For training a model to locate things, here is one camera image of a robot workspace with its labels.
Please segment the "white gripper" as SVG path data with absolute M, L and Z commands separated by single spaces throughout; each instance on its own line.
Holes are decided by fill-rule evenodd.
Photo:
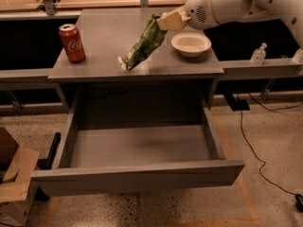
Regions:
M 198 30 L 217 26 L 211 0 L 187 0 L 185 7 L 165 12 L 157 19 L 161 30 L 179 31 L 186 25 Z

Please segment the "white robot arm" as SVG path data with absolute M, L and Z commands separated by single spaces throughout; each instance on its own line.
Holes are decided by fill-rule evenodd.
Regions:
M 162 30 L 178 31 L 185 26 L 205 30 L 230 22 L 253 23 L 278 19 L 303 47 L 303 0 L 187 0 L 161 15 Z

